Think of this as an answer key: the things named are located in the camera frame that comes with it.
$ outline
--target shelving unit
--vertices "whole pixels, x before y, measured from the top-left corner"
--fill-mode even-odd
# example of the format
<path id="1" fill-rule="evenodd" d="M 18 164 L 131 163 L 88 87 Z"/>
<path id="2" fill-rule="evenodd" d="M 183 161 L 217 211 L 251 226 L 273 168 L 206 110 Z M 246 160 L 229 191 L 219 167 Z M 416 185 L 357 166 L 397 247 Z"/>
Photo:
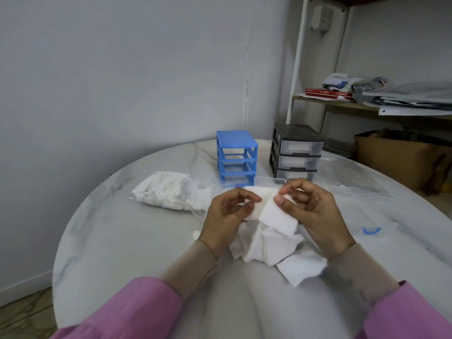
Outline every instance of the shelving unit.
<path id="1" fill-rule="evenodd" d="M 297 51 L 296 51 L 296 55 L 295 55 L 295 64 L 294 64 L 293 75 L 292 75 L 292 85 L 291 85 L 291 93 L 290 93 L 291 96 L 290 96 L 289 105 L 287 108 L 287 117 L 286 117 L 287 124 L 291 123 L 294 102 L 295 101 L 305 101 L 305 102 L 321 103 L 326 106 L 325 110 L 323 112 L 323 115 L 322 115 L 320 132 L 323 129 L 325 116 L 326 116 L 327 112 L 347 114 L 347 115 L 352 115 L 355 117 L 373 118 L 373 119 L 379 119 L 382 121 L 390 121 L 390 122 L 396 122 L 396 123 L 401 123 L 401 124 L 415 125 L 415 124 L 421 123 L 423 125 L 432 126 L 438 130 L 446 130 L 446 131 L 452 130 L 452 126 L 450 123 L 450 121 L 452 121 L 452 116 L 437 116 L 437 117 L 380 116 L 379 117 L 378 116 L 378 108 L 364 106 L 364 105 L 361 105 L 361 104 L 358 104 L 355 102 L 325 101 L 325 100 L 319 100 L 319 99 L 308 98 L 308 97 L 296 95 L 295 94 L 295 85 L 296 85 L 296 81 L 298 78 L 298 73 L 299 73 L 299 68 L 300 68 L 300 57 L 302 54 L 303 41 L 304 41 L 305 32 L 306 32 L 306 28 L 307 28 L 307 12 L 308 12 L 308 7 L 309 7 L 309 1 L 312 1 L 312 0 L 303 0 L 300 32 L 298 35 Z M 350 7 L 356 6 L 356 5 L 362 5 L 362 4 L 369 4 L 369 3 L 373 3 L 373 2 L 381 1 L 381 0 L 320 0 L 320 1 L 325 2 L 327 4 L 334 5 L 336 7 L 340 7 L 343 12 L 346 12 L 345 23 L 344 23 L 344 27 L 343 27 L 342 34 L 341 34 L 342 35 L 341 43 L 342 43 L 344 33 L 345 33 L 345 27 L 346 27 L 346 24 L 348 21 L 348 14 L 350 11 Z M 336 63 L 335 63 L 336 66 L 337 66 L 337 61 L 339 59 L 339 54 L 340 54 L 340 52 L 337 53 Z M 305 116 L 304 123 L 306 123 L 306 119 L 307 119 L 307 113 Z"/>

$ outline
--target red book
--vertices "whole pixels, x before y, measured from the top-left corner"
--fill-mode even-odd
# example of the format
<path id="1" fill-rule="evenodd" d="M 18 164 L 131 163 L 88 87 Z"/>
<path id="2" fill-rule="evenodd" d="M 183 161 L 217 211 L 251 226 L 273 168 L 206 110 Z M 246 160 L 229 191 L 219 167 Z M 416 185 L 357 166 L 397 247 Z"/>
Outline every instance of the red book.
<path id="1" fill-rule="evenodd" d="M 316 93 L 316 94 L 326 94 L 326 95 L 336 95 L 336 96 L 349 96 L 352 97 L 352 93 L 351 92 L 337 92 L 335 90 L 325 90 L 325 89 L 311 89 L 311 88 L 306 88 L 306 95 L 308 95 L 308 93 Z"/>
<path id="2" fill-rule="evenodd" d="M 342 95 L 331 95 L 331 94 L 319 94 L 319 93 L 309 93 L 306 91 L 305 93 L 308 96 L 318 96 L 318 97 L 324 97 L 324 98 L 332 98 L 332 99 L 336 99 L 339 96 Z M 343 98 L 345 98 L 346 100 L 353 100 L 353 98 L 351 96 L 342 96 Z"/>

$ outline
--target baseboard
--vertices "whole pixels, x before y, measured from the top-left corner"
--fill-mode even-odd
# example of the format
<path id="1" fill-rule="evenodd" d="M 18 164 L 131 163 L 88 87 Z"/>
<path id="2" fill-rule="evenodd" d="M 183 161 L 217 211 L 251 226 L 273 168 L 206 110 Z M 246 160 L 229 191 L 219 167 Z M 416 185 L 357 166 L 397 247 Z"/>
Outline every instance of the baseboard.
<path id="1" fill-rule="evenodd" d="M 41 273 L 0 290 L 0 307 L 52 285 L 52 271 Z"/>

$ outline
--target fingernail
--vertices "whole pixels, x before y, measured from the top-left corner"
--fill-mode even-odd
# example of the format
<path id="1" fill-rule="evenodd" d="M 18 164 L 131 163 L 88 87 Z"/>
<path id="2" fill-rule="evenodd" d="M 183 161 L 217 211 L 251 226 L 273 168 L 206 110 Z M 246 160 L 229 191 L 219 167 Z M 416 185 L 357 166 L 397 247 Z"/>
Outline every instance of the fingernail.
<path id="1" fill-rule="evenodd" d="M 275 204 L 277 204 L 278 206 L 280 206 L 280 205 L 282 205 L 283 202 L 284 202 L 284 196 L 276 195 L 276 196 L 273 198 L 273 201 L 275 202 Z"/>

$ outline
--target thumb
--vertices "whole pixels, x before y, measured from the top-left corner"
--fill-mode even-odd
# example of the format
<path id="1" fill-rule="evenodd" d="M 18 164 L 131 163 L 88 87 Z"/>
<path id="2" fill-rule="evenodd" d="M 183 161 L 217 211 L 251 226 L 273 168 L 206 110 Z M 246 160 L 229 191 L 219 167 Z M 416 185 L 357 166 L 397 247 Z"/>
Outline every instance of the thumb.
<path id="1" fill-rule="evenodd" d="M 245 220 L 245 218 L 252 213 L 253 209 L 254 209 L 254 203 L 247 202 L 243 206 L 241 206 L 237 212 L 232 214 L 232 216 L 234 216 L 234 219 L 240 225 Z"/>
<path id="2" fill-rule="evenodd" d="M 294 217 L 302 224 L 304 224 L 306 221 L 309 221 L 309 219 L 311 218 L 309 211 L 301 209 L 299 206 L 286 199 L 282 195 L 276 195 L 273 200 L 275 204 L 280 207 L 285 213 L 289 214 L 291 217 Z"/>

